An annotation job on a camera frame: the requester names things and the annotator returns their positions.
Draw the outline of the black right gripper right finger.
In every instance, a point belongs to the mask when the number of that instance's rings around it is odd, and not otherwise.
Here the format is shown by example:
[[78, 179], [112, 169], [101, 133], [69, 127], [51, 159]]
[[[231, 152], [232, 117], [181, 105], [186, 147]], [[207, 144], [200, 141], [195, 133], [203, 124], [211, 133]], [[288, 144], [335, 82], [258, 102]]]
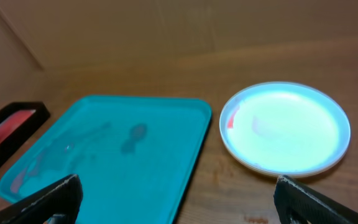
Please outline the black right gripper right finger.
[[282, 224], [358, 224], [358, 213], [287, 175], [277, 178], [273, 195]]

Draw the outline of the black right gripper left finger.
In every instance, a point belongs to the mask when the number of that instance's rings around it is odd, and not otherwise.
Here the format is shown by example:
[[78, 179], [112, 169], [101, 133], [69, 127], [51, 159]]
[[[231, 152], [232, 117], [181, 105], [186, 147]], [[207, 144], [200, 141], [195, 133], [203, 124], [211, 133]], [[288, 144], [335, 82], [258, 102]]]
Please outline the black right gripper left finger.
[[70, 174], [0, 211], [0, 224], [75, 224], [83, 199], [80, 178]]

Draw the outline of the light blue plate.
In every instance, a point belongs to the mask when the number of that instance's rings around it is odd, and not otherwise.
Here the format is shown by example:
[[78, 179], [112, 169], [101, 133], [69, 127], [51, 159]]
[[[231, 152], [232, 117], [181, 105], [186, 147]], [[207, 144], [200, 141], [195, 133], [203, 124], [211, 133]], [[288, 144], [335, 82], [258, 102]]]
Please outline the light blue plate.
[[309, 177], [334, 167], [351, 141], [344, 110], [327, 94], [292, 82], [265, 82], [233, 95], [219, 131], [230, 155], [260, 174]]

